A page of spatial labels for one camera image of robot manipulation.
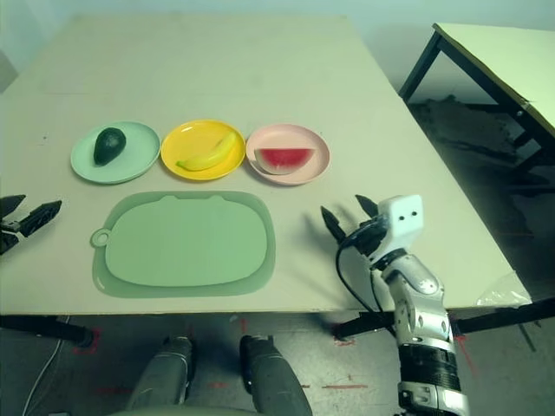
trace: watermelon slice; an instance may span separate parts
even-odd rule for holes
[[[254,157],[258,164],[272,175],[293,173],[306,165],[314,149],[256,149]]]

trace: yellow plate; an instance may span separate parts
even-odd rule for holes
[[[202,153],[209,153],[227,134],[234,132],[241,140],[223,162],[203,171],[187,171],[176,165]],[[181,178],[211,180],[236,169],[245,158],[245,139],[234,127],[217,120],[193,120],[174,128],[162,143],[164,165]]]

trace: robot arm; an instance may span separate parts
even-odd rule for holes
[[[349,236],[324,208],[323,218],[340,249],[355,246],[373,269],[382,272],[395,301],[400,406],[409,414],[467,416],[467,397],[460,391],[453,334],[443,307],[443,285],[407,253],[424,226],[421,197],[395,197],[378,205],[365,197],[357,199],[372,218]]]

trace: black metal table frame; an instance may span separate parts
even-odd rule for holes
[[[71,341],[80,348],[89,347],[94,339],[90,329],[59,322],[57,316],[3,315],[0,316],[0,328]]]
[[[500,328],[525,322],[534,322],[555,316],[555,299],[535,302],[519,308],[498,309],[491,314],[467,319],[453,319],[452,326],[457,335],[486,329]],[[362,312],[360,317],[336,325],[333,335],[344,340],[363,332],[376,331],[393,325],[392,312]],[[32,334],[58,338],[73,342],[77,347],[89,347],[94,339],[93,331],[56,320],[56,316],[4,315],[0,316],[0,327],[30,332]]]
[[[528,172],[532,167],[538,165],[546,155],[555,154],[555,138],[545,127],[534,119],[526,109],[514,100],[514,98],[502,87],[497,85],[481,68],[462,54],[448,39],[437,31],[432,35],[432,38],[429,40],[428,45],[426,45],[418,62],[415,64],[415,67],[399,90],[399,95],[405,102],[408,102],[418,88],[424,75],[430,69],[440,52],[443,52],[460,69],[467,73],[474,82],[486,91],[490,97],[497,101],[497,103],[504,108],[505,112],[510,114],[525,130],[516,140],[516,145],[522,145],[533,138],[541,146],[535,154],[524,160],[514,169],[513,173],[515,176]]]
[[[534,302],[519,308],[497,309],[490,314],[466,319],[451,319],[454,335],[464,335],[486,329],[501,328],[555,316],[555,299]],[[333,335],[339,340],[364,332],[376,331],[384,325],[393,325],[393,312],[362,312],[360,317],[339,325],[333,329]]]

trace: black cable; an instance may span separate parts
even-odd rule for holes
[[[341,280],[341,283],[343,283],[343,285],[345,286],[345,288],[347,288],[347,290],[349,291],[349,293],[371,314],[374,316],[375,319],[378,319],[379,321],[383,322],[383,327],[385,329],[388,330],[388,332],[390,334],[392,334],[394,337],[396,337],[395,335],[395,331],[393,330],[393,328],[390,325],[386,325],[383,316],[381,315],[383,313],[383,309],[382,306],[380,306],[380,303],[378,302],[377,298],[375,297],[375,291],[374,291],[374,280],[370,278],[370,282],[371,282],[371,286],[372,286],[372,296],[375,299],[375,304],[378,306],[378,309],[380,310],[380,312],[376,312],[375,310],[373,310],[356,292],[353,288],[350,287],[350,285],[347,283],[347,281],[345,280],[345,278],[343,277],[343,273],[341,272],[341,266],[339,264],[339,260],[341,259],[341,253],[343,253],[343,251],[350,247],[349,244],[345,244],[345,242],[343,242],[343,244],[341,244],[339,246],[339,248],[337,249],[337,253],[336,253],[336,271],[337,271],[337,275],[339,276],[339,280]]]
[[[378,307],[378,310],[383,313],[382,305],[378,302],[378,297],[375,295],[375,282],[374,282],[374,275],[370,272],[370,287],[372,288],[372,295],[374,295],[375,305]]]

